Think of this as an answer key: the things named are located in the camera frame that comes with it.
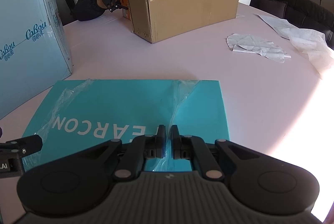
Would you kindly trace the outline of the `light blue tissue carton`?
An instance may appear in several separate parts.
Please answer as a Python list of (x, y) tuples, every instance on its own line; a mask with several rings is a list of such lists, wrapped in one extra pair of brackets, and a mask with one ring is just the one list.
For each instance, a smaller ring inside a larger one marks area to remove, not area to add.
[(1, 0), (1, 117), (72, 74), (56, 0)]

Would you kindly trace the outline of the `clear plastic tape strip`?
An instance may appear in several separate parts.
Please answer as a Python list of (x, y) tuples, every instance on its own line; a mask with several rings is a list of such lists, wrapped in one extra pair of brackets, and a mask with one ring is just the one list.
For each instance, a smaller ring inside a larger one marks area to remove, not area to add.
[(154, 172), (166, 172), (172, 171), (174, 168), (173, 160), (173, 150), (172, 150), (172, 126), (174, 125), (174, 120), (177, 116), (179, 108), (182, 106), (183, 102), (187, 100), (189, 95), (192, 94), (196, 86), (200, 81), (196, 80), (174, 80), (172, 83), (173, 89), (173, 108), (172, 116), (168, 123), (166, 132), (166, 146), (165, 152), (162, 159), (158, 159), (154, 162)]

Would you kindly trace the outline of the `teal patterned gift box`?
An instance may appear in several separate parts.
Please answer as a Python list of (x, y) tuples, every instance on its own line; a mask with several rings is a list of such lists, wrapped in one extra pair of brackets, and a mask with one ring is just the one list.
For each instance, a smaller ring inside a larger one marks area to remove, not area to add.
[[(48, 92), (24, 135), (42, 138), (42, 150), (24, 158), (26, 170), (111, 139), (130, 143), (155, 135), (172, 116), (174, 80), (59, 81)], [(181, 135), (207, 143), (229, 139), (218, 81), (200, 81), (179, 108), (174, 125)]]

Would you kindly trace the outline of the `orange small box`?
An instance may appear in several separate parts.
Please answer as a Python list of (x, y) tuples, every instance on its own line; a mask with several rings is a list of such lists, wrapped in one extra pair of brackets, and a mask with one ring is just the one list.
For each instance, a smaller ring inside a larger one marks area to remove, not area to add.
[(128, 19), (128, 20), (131, 20), (129, 0), (120, 0), (120, 2), (121, 2), (121, 6), (122, 6), (123, 17)]

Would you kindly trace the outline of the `black sofa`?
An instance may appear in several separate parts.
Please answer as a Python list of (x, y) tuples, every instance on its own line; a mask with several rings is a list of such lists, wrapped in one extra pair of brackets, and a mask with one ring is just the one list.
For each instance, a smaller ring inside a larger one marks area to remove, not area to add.
[(251, 0), (250, 6), (260, 9), (303, 29), (324, 33), (333, 48), (333, 13), (311, 0)]

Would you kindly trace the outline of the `crumpled white paper sheet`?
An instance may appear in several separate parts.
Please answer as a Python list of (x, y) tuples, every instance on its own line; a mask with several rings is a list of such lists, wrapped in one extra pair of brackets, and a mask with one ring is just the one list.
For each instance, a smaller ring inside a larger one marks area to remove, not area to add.
[(233, 52), (258, 54), (274, 62), (284, 63), (286, 58), (291, 58), (274, 42), (255, 35), (235, 33), (227, 37), (226, 43)]

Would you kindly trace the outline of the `white wrapping paper pile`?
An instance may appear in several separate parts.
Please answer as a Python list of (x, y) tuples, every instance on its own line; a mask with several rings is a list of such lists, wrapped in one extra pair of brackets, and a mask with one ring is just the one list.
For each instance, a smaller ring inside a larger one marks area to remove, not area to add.
[(306, 55), (321, 78), (327, 78), (333, 74), (333, 49), (327, 46), (324, 33), (313, 29), (297, 28), (281, 18), (265, 15), (259, 15), (259, 17), (280, 37), (288, 39), (299, 53)]

